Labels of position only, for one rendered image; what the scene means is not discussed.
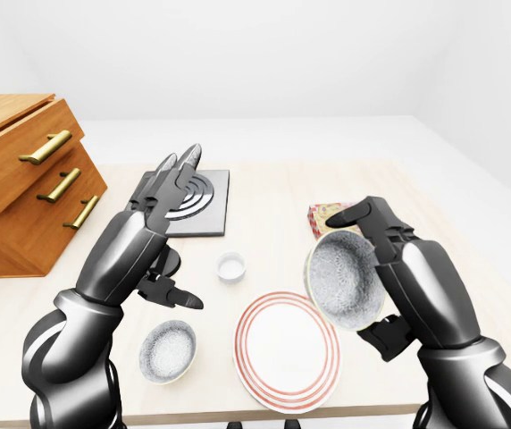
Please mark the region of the white plate with red rings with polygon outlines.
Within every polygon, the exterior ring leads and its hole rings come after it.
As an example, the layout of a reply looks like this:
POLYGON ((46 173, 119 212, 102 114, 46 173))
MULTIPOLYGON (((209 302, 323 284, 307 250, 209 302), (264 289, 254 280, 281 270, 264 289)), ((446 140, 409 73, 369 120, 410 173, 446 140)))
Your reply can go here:
POLYGON ((282 414, 319 408, 335 391, 342 353, 334 327, 297 293, 266 293, 249 304, 233 335, 232 356, 247 391, 282 414))

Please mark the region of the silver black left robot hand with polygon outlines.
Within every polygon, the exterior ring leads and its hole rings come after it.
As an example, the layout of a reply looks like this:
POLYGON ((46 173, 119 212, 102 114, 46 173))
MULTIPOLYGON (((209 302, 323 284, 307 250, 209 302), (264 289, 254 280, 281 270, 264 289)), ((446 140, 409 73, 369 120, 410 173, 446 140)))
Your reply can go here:
POLYGON ((143 174, 129 203, 107 224, 81 269, 75 290, 83 298, 119 306, 139 289, 145 299, 175 306, 159 296, 180 268, 178 252, 167 245, 166 215, 182 204, 201 154, 195 144, 143 174))

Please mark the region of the small patterned grey bowl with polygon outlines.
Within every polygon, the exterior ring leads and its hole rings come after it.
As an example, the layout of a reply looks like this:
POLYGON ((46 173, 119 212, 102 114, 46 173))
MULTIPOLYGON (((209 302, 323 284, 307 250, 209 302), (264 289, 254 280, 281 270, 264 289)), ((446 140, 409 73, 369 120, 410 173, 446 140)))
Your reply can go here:
POLYGON ((188 371, 196 351, 197 338, 192 327, 181 320, 166 321, 142 343, 139 368, 152 383, 172 383, 188 371))

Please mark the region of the middle wooden drawer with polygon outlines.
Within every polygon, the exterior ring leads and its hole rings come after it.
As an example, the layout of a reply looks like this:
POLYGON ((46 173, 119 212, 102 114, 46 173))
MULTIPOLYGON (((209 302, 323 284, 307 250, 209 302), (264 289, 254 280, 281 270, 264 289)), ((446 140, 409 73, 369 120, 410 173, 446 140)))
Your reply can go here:
POLYGON ((105 189, 87 151, 80 142, 75 142, 66 155, 0 214, 0 226, 61 228, 63 223, 72 222, 78 215, 83 208, 81 200, 101 196, 105 189), (80 170, 80 175, 56 202, 38 199, 38 195, 48 195, 75 168, 80 170))

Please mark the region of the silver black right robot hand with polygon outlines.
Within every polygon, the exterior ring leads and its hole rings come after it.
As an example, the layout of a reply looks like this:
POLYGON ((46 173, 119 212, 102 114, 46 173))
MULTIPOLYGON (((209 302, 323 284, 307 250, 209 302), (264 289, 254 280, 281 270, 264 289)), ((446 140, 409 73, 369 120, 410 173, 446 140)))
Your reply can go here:
POLYGON ((326 225, 356 225, 374 245, 375 270, 400 315, 389 315, 357 334, 384 361, 414 340, 428 349, 461 349, 482 338, 472 301, 446 250, 415 236, 384 198, 367 197, 332 215, 326 225))

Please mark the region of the printed red food box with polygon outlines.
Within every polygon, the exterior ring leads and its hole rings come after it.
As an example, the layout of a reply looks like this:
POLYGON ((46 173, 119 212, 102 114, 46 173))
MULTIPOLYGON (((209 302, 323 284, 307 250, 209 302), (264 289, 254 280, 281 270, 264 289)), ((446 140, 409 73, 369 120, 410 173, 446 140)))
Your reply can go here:
POLYGON ((311 226, 312 233, 316 240, 325 233, 333 231, 333 228, 326 224, 326 221, 338 212, 353 206, 355 202, 329 203, 310 205, 307 212, 307 219, 311 226))

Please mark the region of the large wooden drawer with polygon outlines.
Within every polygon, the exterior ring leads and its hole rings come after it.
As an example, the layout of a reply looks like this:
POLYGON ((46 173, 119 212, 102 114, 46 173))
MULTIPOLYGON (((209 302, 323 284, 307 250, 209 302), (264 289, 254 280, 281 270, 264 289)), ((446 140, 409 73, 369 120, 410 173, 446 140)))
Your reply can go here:
POLYGON ((84 136, 67 102, 53 94, 0 95, 0 213, 40 178, 84 136), (62 130, 72 137, 44 163, 22 162, 45 145, 48 134, 62 130))

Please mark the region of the flat dark stove plate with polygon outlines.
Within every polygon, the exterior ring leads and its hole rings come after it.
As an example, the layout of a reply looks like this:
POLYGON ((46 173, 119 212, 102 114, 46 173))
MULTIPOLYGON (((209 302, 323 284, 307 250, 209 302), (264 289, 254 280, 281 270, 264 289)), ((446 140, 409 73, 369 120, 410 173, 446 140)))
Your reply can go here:
POLYGON ((229 170, 196 172, 178 209, 171 210, 168 238, 223 236, 230 184, 229 170))

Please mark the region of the small white ramekin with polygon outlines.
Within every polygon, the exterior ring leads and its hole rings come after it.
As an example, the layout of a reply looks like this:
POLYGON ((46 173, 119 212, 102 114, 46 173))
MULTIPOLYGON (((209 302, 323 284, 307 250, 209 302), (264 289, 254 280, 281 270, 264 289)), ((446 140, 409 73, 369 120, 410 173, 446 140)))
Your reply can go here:
POLYGON ((228 284, 240 282, 246 273, 246 260, 239 252, 224 252, 217 258, 215 269, 221 281, 228 284))

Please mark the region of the low wooden drawer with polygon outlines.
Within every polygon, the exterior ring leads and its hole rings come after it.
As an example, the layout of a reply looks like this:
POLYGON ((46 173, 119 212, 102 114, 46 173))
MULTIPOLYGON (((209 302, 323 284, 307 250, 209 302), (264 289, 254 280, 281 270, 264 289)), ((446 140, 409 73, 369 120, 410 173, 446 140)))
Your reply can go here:
POLYGON ((74 235, 68 227, 0 226, 0 277, 47 274, 74 235))

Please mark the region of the large patterned grey bowl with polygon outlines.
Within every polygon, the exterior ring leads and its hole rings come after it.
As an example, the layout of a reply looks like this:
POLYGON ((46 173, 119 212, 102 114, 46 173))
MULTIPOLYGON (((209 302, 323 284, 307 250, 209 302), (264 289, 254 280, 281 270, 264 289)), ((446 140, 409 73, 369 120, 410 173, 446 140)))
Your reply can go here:
POLYGON ((330 231, 306 257, 306 293, 331 324, 361 331, 379 316, 385 300, 376 265, 367 239, 348 230, 330 231))

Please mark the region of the wooden cabinet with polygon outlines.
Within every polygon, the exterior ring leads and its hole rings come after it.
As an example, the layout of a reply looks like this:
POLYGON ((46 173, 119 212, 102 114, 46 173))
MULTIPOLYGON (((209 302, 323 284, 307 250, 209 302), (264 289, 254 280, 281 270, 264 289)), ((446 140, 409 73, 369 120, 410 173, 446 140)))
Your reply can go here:
POLYGON ((107 188, 70 107, 0 95, 0 277, 51 270, 107 188))

